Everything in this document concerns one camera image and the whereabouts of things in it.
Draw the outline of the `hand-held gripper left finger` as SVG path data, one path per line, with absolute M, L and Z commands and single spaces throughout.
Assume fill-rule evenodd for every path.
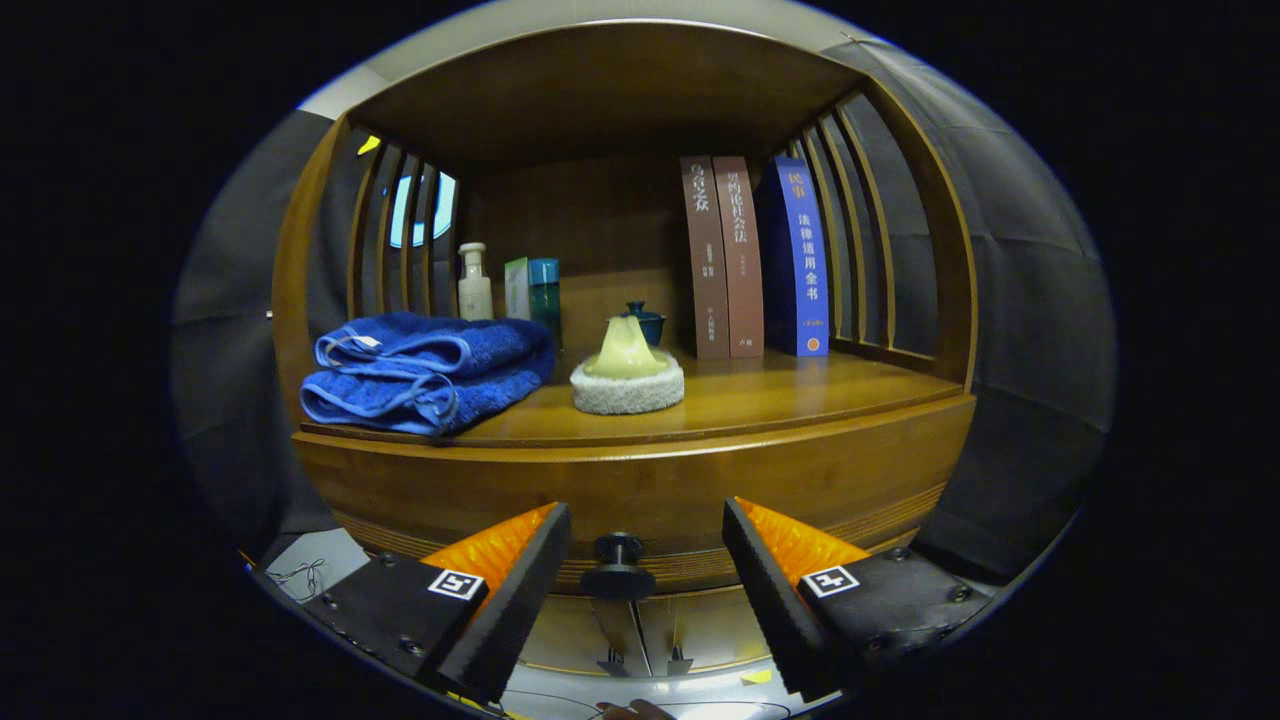
M 420 685 L 497 702 L 570 536 L 568 505 L 547 503 L 422 559 L 385 553 L 305 610 Z

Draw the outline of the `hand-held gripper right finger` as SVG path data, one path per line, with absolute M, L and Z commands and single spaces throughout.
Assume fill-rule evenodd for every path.
M 991 601 L 906 546 L 870 552 L 740 497 L 722 538 L 785 688 L 808 701 L 922 667 Z

